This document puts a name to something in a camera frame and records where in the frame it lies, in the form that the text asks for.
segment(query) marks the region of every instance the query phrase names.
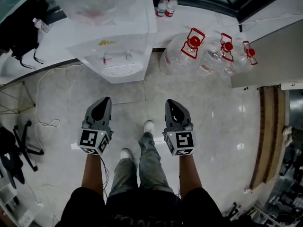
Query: tiled floor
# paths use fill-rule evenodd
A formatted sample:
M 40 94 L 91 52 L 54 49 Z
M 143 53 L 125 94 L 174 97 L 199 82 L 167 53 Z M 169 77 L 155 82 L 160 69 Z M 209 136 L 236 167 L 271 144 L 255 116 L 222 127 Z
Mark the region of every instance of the tiled floor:
M 39 171 L 34 173 L 24 162 L 27 183 L 43 203 L 36 219 L 42 226 L 51 226 L 53 217 L 60 219 L 70 193 L 81 184 L 86 155 L 72 150 L 86 109 L 103 96 L 112 98 L 112 121 L 115 132 L 103 159 L 110 171 L 107 192 L 110 191 L 120 150 L 132 149 L 139 159 L 137 140 L 143 124 L 151 119 L 156 124 L 155 137 L 165 128 L 164 104 L 169 98 L 180 102 L 191 114 L 196 130 L 197 148 L 194 158 L 204 188 L 220 210 L 234 201 L 253 201 L 243 195 L 249 184 L 258 150 L 260 105 L 255 87 L 232 89 L 224 73 L 206 77 L 164 76 L 158 68 L 160 53 L 153 53 L 144 81 L 109 84 L 86 66 L 49 72 L 40 83 L 37 117 L 50 123 L 60 119 L 60 127 L 37 126 L 45 155 L 34 157 Z M 38 80 L 45 72 L 25 79 L 29 92 L 36 96 Z M 35 110 L 15 116 L 1 117 L 2 124 L 12 129 L 17 121 L 33 123 Z M 29 130 L 29 142 L 38 146 L 34 126 Z M 165 144 L 157 145 L 168 182 L 178 192 L 178 157 L 172 157 Z M 18 184 L 21 201 L 39 207 L 27 185 Z

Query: white shoe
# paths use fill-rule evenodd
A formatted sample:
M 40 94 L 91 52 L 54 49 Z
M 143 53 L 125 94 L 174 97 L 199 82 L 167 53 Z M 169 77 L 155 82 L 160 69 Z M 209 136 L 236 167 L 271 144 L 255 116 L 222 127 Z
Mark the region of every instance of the white shoe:
M 289 146 L 293 142 L 293 138 L 290 137 L 286 142 L 285 142 L 285 147 Z
M 288 135 L 292 133 L 292 126 L 288 126 L 283 130 L 283 135 Z
M 152 136 L 154 136 L 155 134 L 155 123 L 151 120 L 148 120 L 145 122 L 144 124 L 144 133 L 145 132 L 149 132 L 152 134 Z
M 120 153 L 120 157 L 121 159 L 124 159 L 124 158 L 130 158 L 130 159 L 134 159 L 131 151 L 128 149 L 128 148 L 124 148 L 121 153 Z

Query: black t-shirt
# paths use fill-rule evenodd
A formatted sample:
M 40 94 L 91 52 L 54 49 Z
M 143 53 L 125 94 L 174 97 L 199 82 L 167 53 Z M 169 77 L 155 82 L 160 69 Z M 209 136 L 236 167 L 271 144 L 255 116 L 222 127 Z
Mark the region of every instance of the black t-shirt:
M 108 198 L 88 188 L 78 188 L 63 211 L 62 226 L 178 227 L 228 226 L 213 199 L 196 188 L 181 201 L 170 192 L 136 190 Z

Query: black backpack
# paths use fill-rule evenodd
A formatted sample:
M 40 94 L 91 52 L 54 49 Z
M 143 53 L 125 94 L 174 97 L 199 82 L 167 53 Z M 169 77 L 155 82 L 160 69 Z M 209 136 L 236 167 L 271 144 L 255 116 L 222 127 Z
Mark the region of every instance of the black backpack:
M 47 6 L 44 0 L 28 0 L 0 24 L 0 50 L 11 49 L 12 56 L 23 67 L 34 69 L 22 63 L 23 55 L 32 49 L 35 50 L 34 60 L 43 64 L 36 58 L 38 29 L 34 26 L 33 18 L 44 19 Z

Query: black office chair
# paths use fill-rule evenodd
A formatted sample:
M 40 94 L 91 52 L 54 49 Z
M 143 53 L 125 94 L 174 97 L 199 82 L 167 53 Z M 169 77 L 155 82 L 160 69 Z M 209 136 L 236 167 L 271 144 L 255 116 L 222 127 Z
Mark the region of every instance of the black office chair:
M 14 134 L 4 127 L 0 128 L 0 141 L 2 142 L 0 147 L 0 159 L 4 168 L 7 170 L 9 180 L 15 189 L 16 184 L 13 179 L 14 177 L 22 184 L 25 183 L 25 179 L 21 170 L 23 162 L 19 156 L 23 154 L 30 167 L 34 172 L 36 172 L 38 171 L 38 167 L 33 166 L 28 153 L 39 156 L 44 155 L 43 150 L 35 151 L 26 147 L 27 128 L 31 125 L 32 123 L 30 121 L 25 124 L 21 140 L 16 132 L 18 130 L 18 126 L 14 127 Z

